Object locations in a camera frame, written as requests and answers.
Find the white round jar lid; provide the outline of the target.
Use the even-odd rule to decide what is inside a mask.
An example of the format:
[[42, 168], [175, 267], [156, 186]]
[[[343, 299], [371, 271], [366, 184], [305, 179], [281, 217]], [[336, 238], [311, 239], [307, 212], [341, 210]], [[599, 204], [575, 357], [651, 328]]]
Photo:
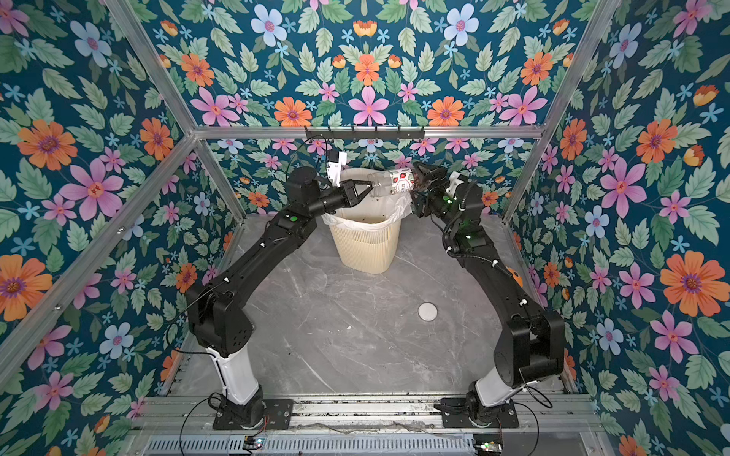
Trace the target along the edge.
[[432, 322], [438, 317], [438, 309], [431, 302], [423, 302], [417, 308], [418, 317], [425, 322]]

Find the jar with white lid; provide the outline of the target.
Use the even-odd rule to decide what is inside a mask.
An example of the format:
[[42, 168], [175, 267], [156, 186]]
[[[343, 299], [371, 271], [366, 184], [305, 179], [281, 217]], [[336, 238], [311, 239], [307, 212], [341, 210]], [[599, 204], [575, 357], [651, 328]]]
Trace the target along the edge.
[[372, 184], [372, 195], [376, 198], [409, 193], [416, 185], [416, 177], [410, 168], [374, 172], [368, 175], [367, 180]]

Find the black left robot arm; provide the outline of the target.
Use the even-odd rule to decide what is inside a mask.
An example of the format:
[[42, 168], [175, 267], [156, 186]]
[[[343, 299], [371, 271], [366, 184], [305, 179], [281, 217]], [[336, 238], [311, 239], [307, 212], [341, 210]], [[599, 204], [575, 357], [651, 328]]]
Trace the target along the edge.
[[190, 332], [213, 361], [222, 393], [212, 401], [215, 429], [254, 429], [265, 421], [262, 386], [253, 374], [248, 342], [254, 323], [244, 306], [260, 283], [296, 252], [317, 228], [317, 217], [353, 208], [372, 192], [369, 180], [328, 184], [311, 167], [296, 169], [285, 184], [288, 204], [257, 242], [218, 277], [186, 292]]

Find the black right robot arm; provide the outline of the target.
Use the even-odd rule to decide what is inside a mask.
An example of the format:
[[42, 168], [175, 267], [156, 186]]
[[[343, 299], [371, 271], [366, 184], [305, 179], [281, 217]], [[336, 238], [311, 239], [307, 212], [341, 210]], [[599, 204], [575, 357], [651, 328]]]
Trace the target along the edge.
[[479, 284], [501, 324], [492, 369], [471, 383], [463, 405], [437, 409], [488, 427], [513, 412], [517, 393], [563, 371], [565, 321], [532, 298], [501, 260], [481, 224], [482, 192], [473, 180], [427, 163], [413, 171], [414, 214], [440, 221], [446, 254]]

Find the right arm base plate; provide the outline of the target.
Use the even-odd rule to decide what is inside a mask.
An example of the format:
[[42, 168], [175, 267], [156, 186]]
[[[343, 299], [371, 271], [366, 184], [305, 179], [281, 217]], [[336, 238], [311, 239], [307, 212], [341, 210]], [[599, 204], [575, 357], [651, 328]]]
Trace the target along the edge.
[[507, 402], [484, 407], [471, 397], [441, 398], [433, 404], [445, 429], [517, 429], [519, 420], [514, 404]]

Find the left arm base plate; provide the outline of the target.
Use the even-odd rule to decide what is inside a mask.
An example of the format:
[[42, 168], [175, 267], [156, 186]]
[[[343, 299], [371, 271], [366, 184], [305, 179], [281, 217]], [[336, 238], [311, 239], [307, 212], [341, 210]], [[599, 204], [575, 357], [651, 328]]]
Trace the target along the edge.
[[215, 431], [282, 431], [289, 429], [294, 401], [254, 398], [246, 405], [238, 405], [215, 396], [208, 400], [208, 406], [215, 412]]

